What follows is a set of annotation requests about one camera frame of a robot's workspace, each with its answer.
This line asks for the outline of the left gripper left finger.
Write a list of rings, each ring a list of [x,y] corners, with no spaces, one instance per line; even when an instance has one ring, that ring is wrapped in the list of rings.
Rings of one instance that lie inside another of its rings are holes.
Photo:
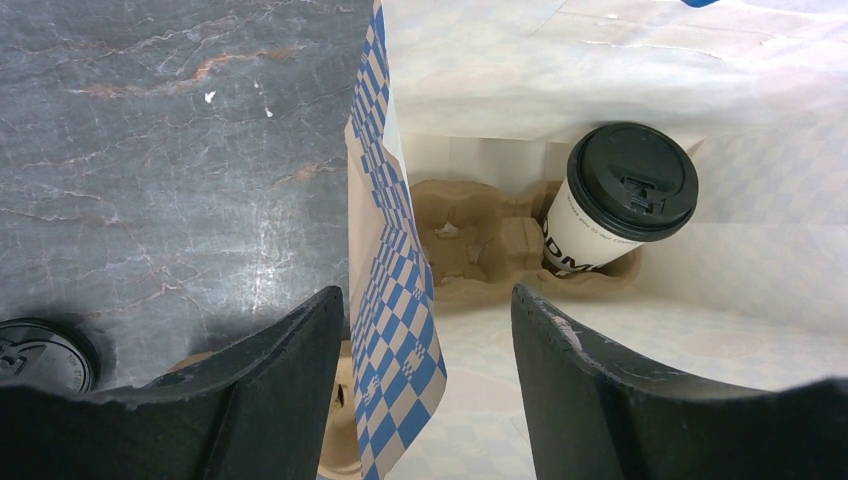
[[[141,388],[1,387],[5,479],[313,479],[345,319],[328,286]]]

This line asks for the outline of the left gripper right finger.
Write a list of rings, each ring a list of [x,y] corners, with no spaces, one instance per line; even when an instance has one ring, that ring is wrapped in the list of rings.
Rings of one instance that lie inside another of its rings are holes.
[[[649,359],[518,284],[513,348],[540,479],[843,479],[847,382],[767,392]]]

